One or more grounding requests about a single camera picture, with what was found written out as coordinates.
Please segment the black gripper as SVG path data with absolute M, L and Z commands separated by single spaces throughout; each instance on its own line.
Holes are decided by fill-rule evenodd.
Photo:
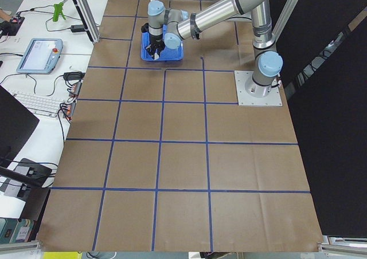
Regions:
M 146 51 L 149 56 L 154 59 L 155 53 L 159 54 L 159 59 L 166 59 L 166 50 L 163 37 L 149 37 L 149 44 Z

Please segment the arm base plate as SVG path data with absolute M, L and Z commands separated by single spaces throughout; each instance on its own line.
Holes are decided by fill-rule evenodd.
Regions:
M 259 86 L 253 81 L 253 71 L 235 70 L 235 86 L 239 106 L 281 107 L 280 88 L 276 79 L 267 86 Z

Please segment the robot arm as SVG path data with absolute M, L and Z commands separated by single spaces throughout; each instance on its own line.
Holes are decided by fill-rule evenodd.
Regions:
M 145 51 L 157 59 L 164 49 L 178 49 L 183 40 L 197 40 L 204 30 L 245 13 L 251 14 L 255 56 L 255 68 L 252 77 L 245 82 L 245 90 L 253 97 L 266 97 L 275 87 L 273 81 L 283 66 L 283 59 L 276 52 L 269 0 L 220 0 L 199 13 L 191 14 L 180 9 L 168 9 L 163 2 L 153 0 L 147 8 L 148 22 L 141 28 L 149 35 Z

